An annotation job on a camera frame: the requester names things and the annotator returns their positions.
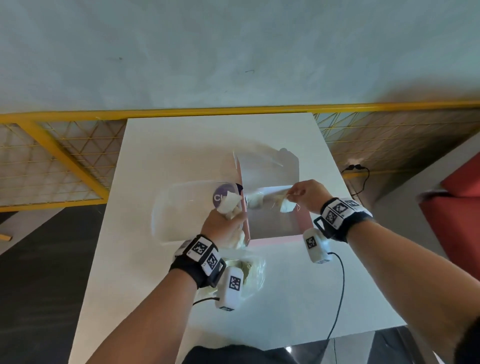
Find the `purple sticker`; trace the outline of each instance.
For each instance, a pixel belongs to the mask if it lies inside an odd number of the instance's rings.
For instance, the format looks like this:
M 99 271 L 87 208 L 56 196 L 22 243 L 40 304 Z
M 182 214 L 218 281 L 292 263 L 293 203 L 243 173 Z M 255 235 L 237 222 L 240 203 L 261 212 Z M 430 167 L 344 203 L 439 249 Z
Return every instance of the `purple sticker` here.
M 236 193 L 235 187 L 233 187 L 230 183 L 224 183 L 223 185 L 219 186 L 215 190 L 215 192 L 213 194 L 213 205 L 215 206 L 215 208 L 220 206 L 220 202 L 222 202 L 222 200 L 225 197 L 227 197 L 227 192 L 228 191 Z

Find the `wristband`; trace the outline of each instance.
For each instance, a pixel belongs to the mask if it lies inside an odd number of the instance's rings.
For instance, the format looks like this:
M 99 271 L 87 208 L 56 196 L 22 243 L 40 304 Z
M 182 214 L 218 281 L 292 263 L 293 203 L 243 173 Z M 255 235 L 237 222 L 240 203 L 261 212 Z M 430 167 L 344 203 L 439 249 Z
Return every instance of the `wristband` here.
M 334 197 L 324 203 L 320 216 L 313 222 L 328 239 L 347 243 L 350 228 L 365 220 L 372 220 L 372 214 L 351 198 Z
M 197 283 L 197 288 L 203 288 L 216 287 L 226 267 L 213 241 L 197 235 L 185 241 L 175 252 L 170 270 L 183 270 Z

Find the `red cushion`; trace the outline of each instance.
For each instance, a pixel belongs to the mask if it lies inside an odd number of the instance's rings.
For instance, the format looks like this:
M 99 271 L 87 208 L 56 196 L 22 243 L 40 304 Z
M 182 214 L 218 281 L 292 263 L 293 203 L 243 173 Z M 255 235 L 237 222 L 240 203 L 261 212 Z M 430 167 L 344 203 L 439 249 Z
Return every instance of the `red cushion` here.
M 480 153 L 445 178 L 441 185 L 456 197 L 480 197 Z
M 452 263 L 480 280 L 480 197 L 437 196 L 420 208 Z

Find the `white wall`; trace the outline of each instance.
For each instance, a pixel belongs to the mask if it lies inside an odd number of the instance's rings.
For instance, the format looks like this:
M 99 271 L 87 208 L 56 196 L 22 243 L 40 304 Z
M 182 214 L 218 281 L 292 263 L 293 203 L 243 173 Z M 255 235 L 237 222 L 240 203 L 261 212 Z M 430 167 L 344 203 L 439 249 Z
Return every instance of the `white wall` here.
M 4 0 L 0 112 L 475 98 L 477 0 Z

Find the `metal grid panel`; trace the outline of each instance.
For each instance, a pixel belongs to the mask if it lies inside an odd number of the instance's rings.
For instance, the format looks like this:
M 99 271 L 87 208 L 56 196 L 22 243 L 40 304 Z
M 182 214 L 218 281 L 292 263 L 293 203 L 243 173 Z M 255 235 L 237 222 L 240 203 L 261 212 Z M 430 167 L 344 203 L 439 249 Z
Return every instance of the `metal grid panel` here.
M 480 128 L 480 109 L 315 114 L 339 169 L 423 169 Z
M 0 206 L 98 199 L 16 124 L 0 124 Z
M 103 186 L 110 189 L 126 120 L 41 123 Z

